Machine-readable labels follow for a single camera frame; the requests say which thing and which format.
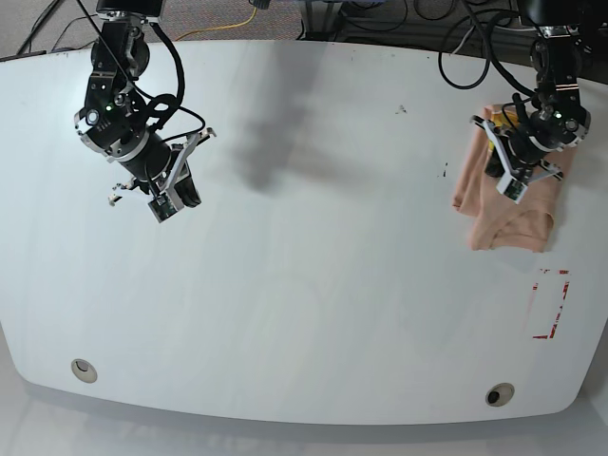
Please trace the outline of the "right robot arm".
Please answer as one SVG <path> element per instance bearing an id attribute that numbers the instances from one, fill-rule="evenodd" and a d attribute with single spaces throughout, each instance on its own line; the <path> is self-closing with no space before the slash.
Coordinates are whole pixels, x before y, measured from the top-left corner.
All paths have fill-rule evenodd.
<path id="1" fill-rule="evenodd" d="M 199 117 L 183 104 L 185 72 L 175 45 L 160 26 L 163 8 L 162 1 L 98 2 L 96 13 L 103 22 L 94 27 L 97 40 L 91 49 L 85 102 L 74 118 L 82 143 L 130 175 L 128 182 L 113 187 L 109 203 L 115 205 L 139 190 L 158 221 L 200 204 L 188 159 L 215 134 L 206 125 L 169 138 L 159 134 L 178 112 Z M 173 60 L 174 93 L 152 96 L 137 85 L 150 59 L 145 25 Z"/>

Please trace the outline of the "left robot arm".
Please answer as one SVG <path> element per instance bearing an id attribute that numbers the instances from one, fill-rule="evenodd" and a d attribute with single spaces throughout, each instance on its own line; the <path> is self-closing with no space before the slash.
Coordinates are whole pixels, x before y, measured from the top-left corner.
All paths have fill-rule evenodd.
<path id="1" fill-rule="evenodd" d="M 509 103 L 516 109 L 516 124 L 508 121 L 506 126 L 497 126 L 479 116 L 471 118 L 493 144 L 486 174 L 497 180 L 500 194 L 515 202 L 534 181 L 561 181 L 563 171 L 546 156 L 575 147 L 588 135 L 591 114 L 580 101 L 580 58 L 572 28 L 584 24 L 584 12 L 590 5 L 585 1 L 520 1 L 516 11 L 500 11 L 485 26 L 471 8 L 466 9 L 482 36 L 486 62 L 516 89 Z M 531 48 L 537 70 L 534 90 L 521 85 L 493 51 L 492 30 L 507 17 L 520 18 L 538 33 Z"/>

